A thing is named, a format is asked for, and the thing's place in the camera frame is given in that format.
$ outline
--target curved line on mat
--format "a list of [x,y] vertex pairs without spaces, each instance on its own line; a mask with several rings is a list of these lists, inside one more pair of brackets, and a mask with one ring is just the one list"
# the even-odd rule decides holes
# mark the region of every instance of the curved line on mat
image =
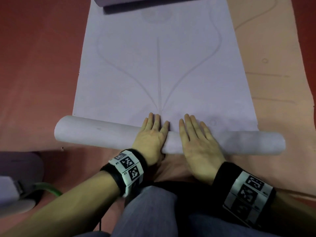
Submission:
[[266,13],[272,11],[272,10],[277,6],[277,4],[278,4],[278,0],[274,0],[274,4],[273,4],[272,7],[270,7],[268,10],[266,10],[266,11],[264,11],[264,12],[258,14],[258,15],[255,15],[255,16],[249,18],[249,19],[246,20],[246,21],[243,21],[242,23],[240,23],[240,24],[235,28],[235,31],[237,31],[237,29],[239,29],[239,28],[240,28],[241,26],[243,26],[244,24],[246,24],[246,23],[248,23],[248,22],[250,22],[250,21],[256,19],[257,17],[260,17],[260,16],[262,16],[262,15],[264,15],[264,14],[266,14]]
[[221,45],[222,45],[222,35],[219,32],[219,29],[217,28],[217,26],[215,25],[215,23],[213,22],[212,18],[211,18],[211,8],[209,7],[209,17],[210,17],[210,21],[212,23],[212,25],[214,26],[214,29],[216,30],[217,34],[218,34],[218,45],[215,48],[215,50],[208,55],[206,58],[204,58],[202,61],[200,61],[198,64],[196,64],[194,67],[192,67],[190,70],[188,70],[178,81],[177,83],[172,87],[170,93],[167,96],[167,99],[165,101],[165,103],[163,104],[163,108],[162,110],[165,108],[170,96],[172,95],[173,91],[177,88],[177,86],[183,81],[184,78],[186,78],[189,74],[191,74],[196,68],[200,67],[204,62],[206,62],[208,59],[210,59],[212,56],[214,56],[218,50],[220,49]]
[[121,71],[122,73],[124,73],[125,75],[127,75],[128,77],[130,77],[131,79],[133,79],[142,89],[143,91],[147,94],[147,96],[151,99],[152,103],[155,105],[156,109],[158,110],[158,107],[154,101],[154,99],[151,97],[151,95],[149,94],[149,92],[146,90],[146,88],[140,83],[139,80],[136,79],[136,77],[132,76],[131,74],[129,74],[127,71],[125,71],[123,68],[120,68],[116,65],[114,65],[112,62],[110,62],[108,59],[106,59],[103,55],[101,55],[100,53],[100,50],[98,48],[98,44],[99,44],[99,40],[100,40],[100,36],[101,36],[101,33],[98,37],[98,41],[97,41],[97,46],[96,46],[96,49],[97,49],[97,53],[98,55],[107,63],[109,64],[110,66],[114,67],[115,69],[117,69],[118,71]]

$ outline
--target person's left hand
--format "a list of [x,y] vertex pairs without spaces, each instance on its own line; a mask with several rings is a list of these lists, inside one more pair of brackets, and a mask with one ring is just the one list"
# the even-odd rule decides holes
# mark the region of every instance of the person's left hand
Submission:
[[148,118],[145,118],[132,145],[132,149],[139,151],[143,155],[148,166],[156,164],[162,156],[161,148],[167,138],[168,126],[169,122],[166,121],[159,131],[160,116],[158,114],[155,115],[154,123],[152,113],[149,113]]

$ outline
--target person's left arm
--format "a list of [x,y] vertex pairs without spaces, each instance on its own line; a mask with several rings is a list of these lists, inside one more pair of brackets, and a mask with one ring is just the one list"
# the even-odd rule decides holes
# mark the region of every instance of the person's left arm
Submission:
[[[144,120],[132,148],[142,154],[148,166],[157,163],[168,133],[168,122],[161,130],[160,117]],[[120,195],[113,177],[101,171],[41,208],[1,237],[61,237],[93,231],[108,208]]]

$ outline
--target horizontal line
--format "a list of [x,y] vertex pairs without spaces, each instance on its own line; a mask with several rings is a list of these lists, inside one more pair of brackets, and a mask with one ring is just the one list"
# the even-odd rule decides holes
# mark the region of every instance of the horizontal line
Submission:
[[264,76],[286,77],[286,78],[289,78],[289,77],[290,77],[289,75],[278,75],[278,74],[268,74],[268,73],[257,73],[257,72],[249,72],[249,71],[246,71],[245,73],[246,73],[246,74],[249,74],[249,75],[264,75]]
[[263,97],[252,97],[252,99],[255,100],[269,100],[269,101],[276,101],[276,102],[286,102],[286,103],[291,103],[291,104],[297,104],[295,101],[292,100],[280,100],[280,99],[272,99],[272,98],[263,98]]

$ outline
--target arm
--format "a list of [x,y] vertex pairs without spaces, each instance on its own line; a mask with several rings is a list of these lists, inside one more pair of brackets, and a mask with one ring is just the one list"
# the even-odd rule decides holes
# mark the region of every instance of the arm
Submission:
[[2,237],[74,236],[92,231],[119,192],[112,176],[101,171],[41,208]]
[[[161,158],[168,134],[168,121],[160,129],[160,116],[145,118],[132,148],[142,154],[148,166]],[[93,231],[108,208],[120,195],[113,177],[101,171],[61,195],[1,237],[59,237]]]
[[[225,162],[220,147],[212,137],[205,123],[200,123],[204,131],[203,133],[194,116],[186,114],[184,119],[188,134],[185,131],[185,125],[182,119],[179,122],[179,130],[183,153],[189,168],[196,179],[207,184],[214,183],[215,185],[217,172]],[[235,179],[233,179],[231,185],[228,186],[228,191],[222,193],[224,199],[220,199],[220,203],[214,203],[214,205],[223,205]],[[226,183],[217,182],[216,185],[221,187],[225,186]],[[266,221],[268,228],[264,229],[265,231],[285,236],[316,236],[315,209],[296,201],[287,194],[276,193],[270,206],[268,206]]]

